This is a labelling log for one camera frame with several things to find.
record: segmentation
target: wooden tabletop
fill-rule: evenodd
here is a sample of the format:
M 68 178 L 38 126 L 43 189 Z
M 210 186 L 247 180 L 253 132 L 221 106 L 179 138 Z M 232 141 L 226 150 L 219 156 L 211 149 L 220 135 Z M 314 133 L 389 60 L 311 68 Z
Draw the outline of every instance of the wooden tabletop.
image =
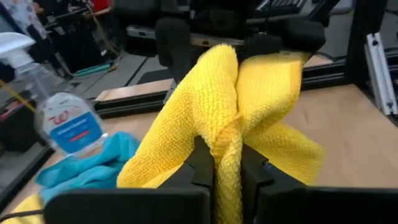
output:
M 324 63 L 330 61 L 317 57 L 308 62 L 312 66 Z M 105 90 L 97 99 L 164 91 L 171 82 L 163 80 Z M 142 139 L 156 116 L 157 113 L 140 114 L 106 119 L 104 123 L 110 134 L 126 131 Z M 397 128 L 354 85 L 302 92 L 284 121 L 324 147 L 326 158 L 318 185 L 398 188 Z M 54 154 L 43 167 L 60 159 L 61 155 Z M 33 178 L 6 212 L 39 190 Z

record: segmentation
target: clear plastic bottle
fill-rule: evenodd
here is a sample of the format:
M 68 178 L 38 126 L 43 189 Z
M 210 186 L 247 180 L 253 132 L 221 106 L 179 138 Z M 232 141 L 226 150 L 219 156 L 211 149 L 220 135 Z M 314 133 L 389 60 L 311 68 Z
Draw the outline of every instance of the clear plastic bottle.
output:
M 30 92 L 36 102 L 36 130 L 54 149 L 67 156 L 94 150 L 108 136 L 102 120 L 68 81 L 32 60 L 24 51 L 32 44 L 34 40 L 22 34 L 0 34 L 0 58 L 15 68 L 11 88 Z

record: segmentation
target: white bracket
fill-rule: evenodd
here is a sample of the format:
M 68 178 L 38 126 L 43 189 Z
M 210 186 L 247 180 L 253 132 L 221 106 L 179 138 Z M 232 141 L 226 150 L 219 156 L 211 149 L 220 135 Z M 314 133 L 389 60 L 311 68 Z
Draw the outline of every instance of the white bracket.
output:
M 397 100 L 380 33 L 366 36 L 365 54 L 376 106 L 384 115 L 398 114 Z

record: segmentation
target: trigger sprayer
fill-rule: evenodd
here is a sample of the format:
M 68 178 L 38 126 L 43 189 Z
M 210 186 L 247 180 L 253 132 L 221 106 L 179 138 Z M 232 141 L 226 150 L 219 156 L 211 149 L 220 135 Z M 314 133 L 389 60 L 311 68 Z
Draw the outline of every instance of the trigger sprayer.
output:
M 0 59 L 15 69 L 11 88 L 29 91 L 36 102 L 36 130 L 54 149 L 68 156 L 95 149 L 108 136 L 100 117 L 71 84 L 33 61 L 25 51 L 33 44 L 26 35 L 0 33 Z

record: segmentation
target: cloth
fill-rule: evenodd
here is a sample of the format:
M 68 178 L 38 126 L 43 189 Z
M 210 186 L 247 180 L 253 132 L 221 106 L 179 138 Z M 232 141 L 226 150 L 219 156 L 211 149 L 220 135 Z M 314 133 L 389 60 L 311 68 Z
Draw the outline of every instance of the cloth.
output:
M 107 138 L 102 153 L 85 159 L 70 156 L 43 170 L 36 182 L 44 186 L 40 196 L 47 203 L 69 189 L 116 188 L 123 165 L 136 153 L 139 141 L 125 132 Z
M 44 202 L 38 194 L 33 194 L 23 200 L 11 213 L 38 210 L 44 207 Z M 41 215 L 31 215 L 26 217 L 10 218 L 1 224 L 42 224 L 44 223 Z
M 197 135 L 215 160 L 217 223 L 242 223 L 243 142 L 311 184 L 322 150 L 280 122 L 298 98 L 302 67 L 299 55 L 281 53 L 251 57 L 238 68 L 232 47 L 213 47 L 175 89 L 120 172 L 118 187 L 158 187 L 193 151 Z

